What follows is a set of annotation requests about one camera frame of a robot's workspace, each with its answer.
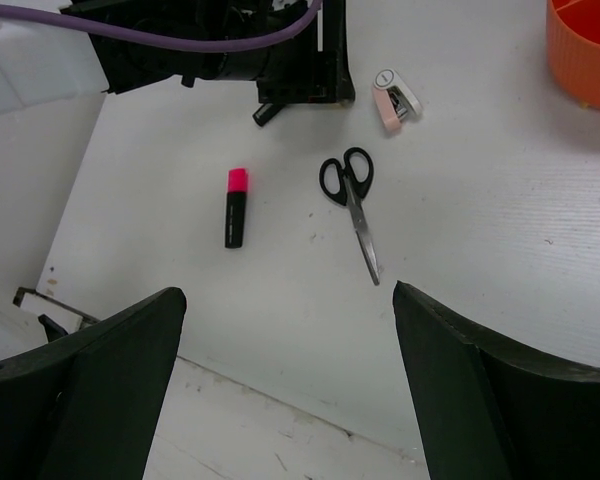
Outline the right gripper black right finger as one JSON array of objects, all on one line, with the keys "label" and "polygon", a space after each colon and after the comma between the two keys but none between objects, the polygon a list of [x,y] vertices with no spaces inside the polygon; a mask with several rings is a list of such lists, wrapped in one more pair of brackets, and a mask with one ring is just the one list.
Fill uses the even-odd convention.
[{"label": "right gripper black right finger", "polygon": [[600,368],[471,321],[410,284],[397,337],[433,479],[600,479]]}]

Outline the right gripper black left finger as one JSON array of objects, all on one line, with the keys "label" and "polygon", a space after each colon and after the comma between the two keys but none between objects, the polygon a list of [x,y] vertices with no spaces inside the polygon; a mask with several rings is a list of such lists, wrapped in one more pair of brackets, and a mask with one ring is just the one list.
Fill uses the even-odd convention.
[{"label": "right gripper black left finger", "polygon": [[187,301],[166,288],[0,361],[0,479],[143,477]]}]

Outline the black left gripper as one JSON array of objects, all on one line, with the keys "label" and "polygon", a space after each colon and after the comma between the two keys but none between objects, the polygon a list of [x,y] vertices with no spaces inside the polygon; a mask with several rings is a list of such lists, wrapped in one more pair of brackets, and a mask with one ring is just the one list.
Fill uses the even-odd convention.
[{"label": "black left gripper", "polygon": [[157,46],[93,34],[108,90],[122,94],[173,76],[256,81],[262,104],[351,104],[346,1],[322,6],[323,50],[311,38],[313,1],[74,1],[61,14],[143,36]]}]

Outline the pink capped black highlighter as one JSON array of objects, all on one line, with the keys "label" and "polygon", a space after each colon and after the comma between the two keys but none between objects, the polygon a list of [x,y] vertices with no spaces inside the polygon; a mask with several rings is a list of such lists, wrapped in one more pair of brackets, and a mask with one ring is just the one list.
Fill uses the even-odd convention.
[{"label": "pink capped black highlighter", "polygon": [[243,245],[249,174],[245,168],[228,172],[225,209],[225,247],[239,249]]}]

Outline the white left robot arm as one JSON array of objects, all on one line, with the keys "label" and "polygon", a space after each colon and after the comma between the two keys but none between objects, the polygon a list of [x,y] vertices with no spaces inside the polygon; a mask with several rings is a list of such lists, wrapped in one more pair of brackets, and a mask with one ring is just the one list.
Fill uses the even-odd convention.
[{"label": "white left robot arm", "polygon": [[0,2],[0,114],[177,77],[250,81],[266,124],[354,101],[342,1]]}]

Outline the blue capped black highlighter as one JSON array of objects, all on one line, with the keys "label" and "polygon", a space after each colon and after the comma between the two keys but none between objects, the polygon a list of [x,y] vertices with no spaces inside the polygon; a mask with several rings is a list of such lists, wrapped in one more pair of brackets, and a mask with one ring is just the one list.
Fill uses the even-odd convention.
[{"label": "blue capped black highlighter", "polygon": [[252,115],[258,127],[264,127],[286,107],[285,104],[262,104]]}]

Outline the orange round desk organizer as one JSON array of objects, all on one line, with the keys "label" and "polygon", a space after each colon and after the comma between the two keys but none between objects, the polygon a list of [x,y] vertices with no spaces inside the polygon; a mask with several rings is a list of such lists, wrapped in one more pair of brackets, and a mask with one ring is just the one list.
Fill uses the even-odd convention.
[{"label": "orange round desk organizer", "polygon": [[557,83],[600,110],[600,0],[548,1],[546,52]]}]

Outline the black handled scissors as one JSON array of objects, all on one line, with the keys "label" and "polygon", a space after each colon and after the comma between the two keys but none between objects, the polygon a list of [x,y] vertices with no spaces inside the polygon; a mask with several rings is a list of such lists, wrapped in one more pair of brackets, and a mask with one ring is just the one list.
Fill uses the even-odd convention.
[{"label": "black handled scissors", "polygon": [[[360,180],[355,173],[352,165],[352,159],[359,157],[366,162],[367,175],[363,180]],[[336,192],[328,189],[326,184],[327,171],[333,169],[339,182],[339,188]],[[375,167],[370,154],[361,147],[348,148],[342,160],[337,158],[326,159],[320,166],[319,170],[319,185],[323,194],[333,203],[347,208],[353,229],[356,234],[361,252],[371,277],[372,283],[375,286],[380,285],[380,269],[377,260],[377,255],[373,245],[370,228],[362,207],[363,200],[368,195],[371,185],[374,180]]]}]

